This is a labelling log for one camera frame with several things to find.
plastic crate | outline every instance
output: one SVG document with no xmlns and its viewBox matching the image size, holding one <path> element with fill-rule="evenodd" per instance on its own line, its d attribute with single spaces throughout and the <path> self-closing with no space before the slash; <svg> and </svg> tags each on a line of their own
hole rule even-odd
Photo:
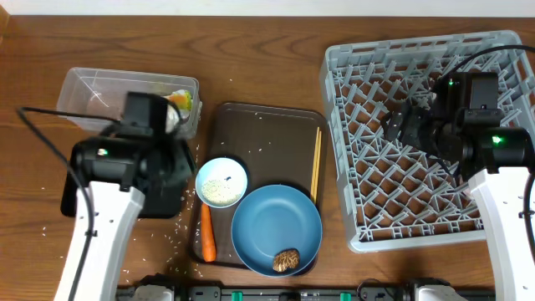
<svg viewBox="0 0 535 301">
<path fill-rule="evenodd" d="M 520 43 L 516 33 L 500 31 L 327 49 L 319 81 L 345 235 L 353 252 L 485 239 L 476 203 L 465 192 L 467 182 L 458 186 L 436 158 L 385 140 L 380 118 L 407 97 L 429 107 L 435 80 L 470 54 Z M 526 54 L 491 53 L 461 71 L 468 70 L 497 72 L 498 104 L 506 115 L 502 126 L 522 126 L 535 137 L 535 78 Z"/>
<path fill-rule="evenodd" d="M 191 94 L 191 112 L 182 122 L 180 138 L 190 139 L 196 134 L 202 102 L 199 100 L 199 82 L 196 79 L 133 71 L 72 68 L 65 77 L 57 109 L 63 112 L 106 116 L 120 120 L 126 94 L 144 92 L 166 96 L 179 89 Z M 109 121 L 65 117 L 83 130 L 100 132 Z"/>
</svg>

wooden chopstick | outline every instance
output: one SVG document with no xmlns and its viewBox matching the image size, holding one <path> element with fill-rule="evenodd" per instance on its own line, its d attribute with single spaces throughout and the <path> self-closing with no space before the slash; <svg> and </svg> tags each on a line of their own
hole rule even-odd
<svg viewBox="0 0 535 301">
<path fill-rule="evenodd" d="M 319 158 L 321 153 L 321 131 L 316 130 L 316 146 L 314 148 L 314 162 L 312 169 L 312 183 L 310 184 L 310 199 L 316 204 L 316 196 L 318 193 L 318 174 L 319 174 Z"/>
</svg>

wood grain tabletop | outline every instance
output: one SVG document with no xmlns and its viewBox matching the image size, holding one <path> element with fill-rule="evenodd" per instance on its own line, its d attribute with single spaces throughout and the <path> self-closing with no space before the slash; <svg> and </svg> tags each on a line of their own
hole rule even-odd
<svg viewBox="0 0 535 301">
<path fill-rule="evenodd" d="M 198 79 L 203 108 L 190 146 L 201 164 L 212 113 L 223 102 L 323 114 L 318 74 L 331 45 L 502 29 L 514 30 L 525 44 L 535 45 L 535 19 L 527 18 L 11 17 L 0 45 L 0 299 L 51 299 L 63 271 L 74 228 L 73 219 L 59 211 L 66 171 L 14 110 L 20 105 L 55 109 L 70 68 Z M 87 137 L 67 120 L 39 115 L 31 119 L 65 155 Z M 366 278 L 402 283 L 437 277 L 455 287 L 493 288 L 485 242 L 352 253 L 344 238 L 330 146 L 324 239 L 311 273 L 272 279 L 247 270 L 197 266 L 186 252 L 185 226 L 191 212 L 186 207 L 194 201 L 187 197 L 180 217 L 135 224 L 120 284 L 166 273 L 186 284 L 213 280 L 248 287 L 347 288 Z M 177 225 L 179 235 L 174 234 Z M 174 242 L 165 235 L 173 235 Z"/>
</svg>

gray plastic dish rack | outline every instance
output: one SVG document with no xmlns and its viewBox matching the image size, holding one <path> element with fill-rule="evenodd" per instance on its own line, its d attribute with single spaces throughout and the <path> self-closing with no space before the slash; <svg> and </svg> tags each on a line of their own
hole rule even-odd
<svg viewBox="0 0 535 301">
<path fill-rule="evenodd" d="M 442 74 L 471 54 L 508 44 L 521 44 L 516 33 L 454 34 L 327 49 L 319 82 L 345 236 L 353 252 L 485 239 L 467 182 L 457 185 L 436 158 L 385 140 L 380 118 L 408 97 L 429 107 L 429 89 Z M 461 69 L 469 70 L 499 74 L 498 104 L 506 116 L 502 126 L 522 126 L 535 137 L 535 78 L 526 54 L 490 53 Z"/>
</svg>

black tray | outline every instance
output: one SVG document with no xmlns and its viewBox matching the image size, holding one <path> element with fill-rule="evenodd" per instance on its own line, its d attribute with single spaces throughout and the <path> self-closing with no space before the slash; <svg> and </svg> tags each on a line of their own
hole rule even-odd
<svg viewBox="0 0 535 301">
<path fill-rule="evenodd" d="M 248 173 L 246 195 L 262 186 L 284 184 L 309 196 L 319 127 L 322 139 L 316 207 L 321 215 L 328 138 L 322 115 L 309 110 L 225 103 L 217 109 L 215 117 L 207 159 L 226 156 L 242 163 Z M 232 245 L 231 224 L 237 206 L 211 210 L 217 258 L 210 264 L 247 268 Z M 201 201 L 197 200 L 191 214 L 188 250 L 194 260 L 204 263 L 201 235 L 196 236 L 197 230 L 201 232 L 200 220 Z M 300 274 L 311 270 L 315 261 Z"/>
</svg>

